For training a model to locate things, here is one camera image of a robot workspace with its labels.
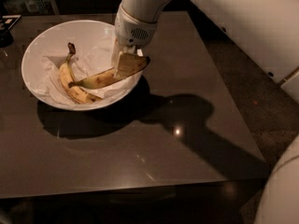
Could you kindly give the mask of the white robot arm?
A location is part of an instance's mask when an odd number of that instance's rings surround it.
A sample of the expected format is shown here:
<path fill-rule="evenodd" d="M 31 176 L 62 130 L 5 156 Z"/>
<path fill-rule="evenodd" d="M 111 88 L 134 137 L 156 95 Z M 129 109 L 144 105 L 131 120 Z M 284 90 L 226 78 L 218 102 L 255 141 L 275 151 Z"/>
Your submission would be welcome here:
<path fill-rule="evenodd" d="M 170 0 L 121 0 L 117 47 L 142 47 Z M 293 100 L 298 99 L 299 0 L 190 0 Z M 279 158 L 259 202 L 254 224 L 299 224 L 299 135 Z"/>

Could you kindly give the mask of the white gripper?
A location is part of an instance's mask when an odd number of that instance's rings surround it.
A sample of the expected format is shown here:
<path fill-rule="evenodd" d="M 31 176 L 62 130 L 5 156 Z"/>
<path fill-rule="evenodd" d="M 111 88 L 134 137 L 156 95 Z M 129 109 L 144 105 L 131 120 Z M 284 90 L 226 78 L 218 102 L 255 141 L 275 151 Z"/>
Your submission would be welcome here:
<path fill-rule="evenodd" d="M 115 68 L 115 78 L 131 76 L 137 66 L 143 63 L 141 56 L 125 53 L 127 46 L 147 46 L 157 29 L 157 23 L 139 21 L 129 15 L 122 6 L 119 6 L 115 19 L 114 47 L 111 56 L 111 65 Z"/>

